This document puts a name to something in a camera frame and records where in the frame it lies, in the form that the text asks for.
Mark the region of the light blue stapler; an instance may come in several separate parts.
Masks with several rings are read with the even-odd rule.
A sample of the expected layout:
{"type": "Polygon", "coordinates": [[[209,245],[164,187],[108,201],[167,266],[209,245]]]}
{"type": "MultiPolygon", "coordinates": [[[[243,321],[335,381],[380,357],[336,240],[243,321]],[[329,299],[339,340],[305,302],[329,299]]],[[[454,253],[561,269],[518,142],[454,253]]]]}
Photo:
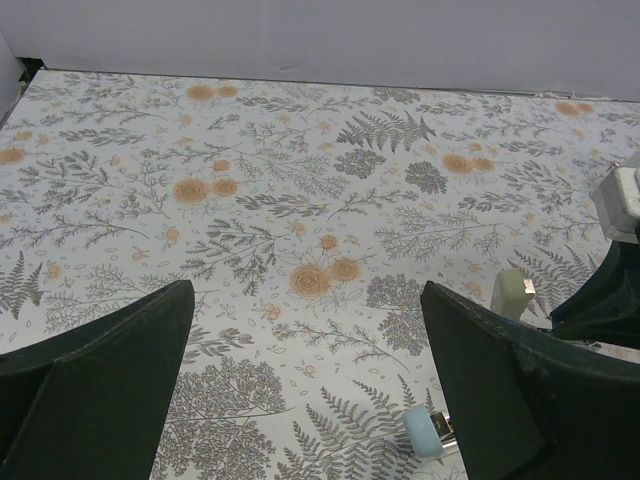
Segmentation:
{"type": "Polygon", "coordinates": [[[448,412],[430,413],[416,405],[402,414],[402,423],[413,452],[421,460],[436,460],[454,453],[457,439],[448,412]]]}

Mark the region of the beige stapler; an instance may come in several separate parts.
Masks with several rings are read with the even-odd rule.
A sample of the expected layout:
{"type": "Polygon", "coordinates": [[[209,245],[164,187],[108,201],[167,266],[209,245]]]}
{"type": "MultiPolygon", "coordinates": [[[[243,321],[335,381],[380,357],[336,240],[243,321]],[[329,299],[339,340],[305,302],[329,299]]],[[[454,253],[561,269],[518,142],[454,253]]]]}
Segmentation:
{"type": "Polygon", "coordinates": [[[495,278],[490,310],[509,320],[519,321],[535,295],[533,281],[520,270],[503,270],[495,278]]]}

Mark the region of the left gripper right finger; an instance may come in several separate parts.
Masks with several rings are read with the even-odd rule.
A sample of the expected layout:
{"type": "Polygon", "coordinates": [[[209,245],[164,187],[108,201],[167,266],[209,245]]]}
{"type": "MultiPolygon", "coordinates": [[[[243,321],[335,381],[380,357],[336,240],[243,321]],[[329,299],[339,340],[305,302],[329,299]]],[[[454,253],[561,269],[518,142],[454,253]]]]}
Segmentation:
{"type": "Polygon", "coordinates": [[[471,479],[636,479],[639,366],[429,281],[421,307],[471,479]]]}

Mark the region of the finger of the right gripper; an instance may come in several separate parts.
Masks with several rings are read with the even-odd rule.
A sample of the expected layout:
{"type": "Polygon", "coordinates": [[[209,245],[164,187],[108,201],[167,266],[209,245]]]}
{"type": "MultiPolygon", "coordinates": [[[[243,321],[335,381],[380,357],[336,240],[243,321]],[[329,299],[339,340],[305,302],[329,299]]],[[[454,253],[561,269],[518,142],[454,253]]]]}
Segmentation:
{"type": "Polygon", "coordinates": [[[639,343],[639,246],[613,242],[589,280],[550,315],[564,340],[639,343]]]}

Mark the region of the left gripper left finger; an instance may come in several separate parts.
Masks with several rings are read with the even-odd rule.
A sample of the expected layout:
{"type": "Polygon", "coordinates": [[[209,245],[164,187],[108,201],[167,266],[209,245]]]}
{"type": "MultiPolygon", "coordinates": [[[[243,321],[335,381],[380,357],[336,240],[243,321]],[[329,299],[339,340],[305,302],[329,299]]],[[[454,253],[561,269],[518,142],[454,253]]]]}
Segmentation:
{"type": "Polygon", "coordinates": [[[189,280],[1,356],[4,479],[147,479],[195,308],[189,280]]]}

